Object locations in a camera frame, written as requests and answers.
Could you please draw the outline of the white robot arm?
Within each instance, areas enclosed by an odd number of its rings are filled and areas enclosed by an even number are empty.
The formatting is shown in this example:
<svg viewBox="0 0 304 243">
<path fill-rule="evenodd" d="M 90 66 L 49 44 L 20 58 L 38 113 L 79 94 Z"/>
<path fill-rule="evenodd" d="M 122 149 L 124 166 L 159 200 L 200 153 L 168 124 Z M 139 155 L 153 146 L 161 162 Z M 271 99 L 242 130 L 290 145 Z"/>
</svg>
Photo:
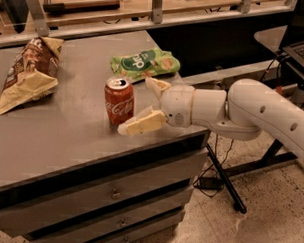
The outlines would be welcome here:
<svg viewBox="0 0 304 243">
<path fill-rule="evenodd" d="M 247 141 L 264 130 L 304 162 L 304 110 L 259 81 L 238 80 L 227 92 L 172 86 L 151 77 L 145 84 L 159 100 L 159 107 L 150 106 L 120 124 L 118 132 L 123 136 L 156 131 L 166 124 L 196 125 Z"/>
</svg>

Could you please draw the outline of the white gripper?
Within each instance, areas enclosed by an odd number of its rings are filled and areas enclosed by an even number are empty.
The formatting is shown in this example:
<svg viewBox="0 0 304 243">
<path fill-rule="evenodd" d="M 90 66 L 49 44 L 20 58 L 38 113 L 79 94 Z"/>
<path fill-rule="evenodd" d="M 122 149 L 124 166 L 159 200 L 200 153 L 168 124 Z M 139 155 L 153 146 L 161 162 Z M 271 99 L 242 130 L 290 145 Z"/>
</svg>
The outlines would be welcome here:
<svg viewBox="0 0 304 243">
<path fill-rule="evenodd" d="M 145 79 L 145 85 L 153 91 L 160 100 L 161 110 L 152 106 L 140 111 L 136 116 L 118 126 L 118 133 L 132 136 L 163 128 L 167 122 L 171 126 L 186 128 L 191 125 L 191 108 L 195 89 L 192 86 L 171 86 L 164 80 L 153 77 Z"/>
</svg>

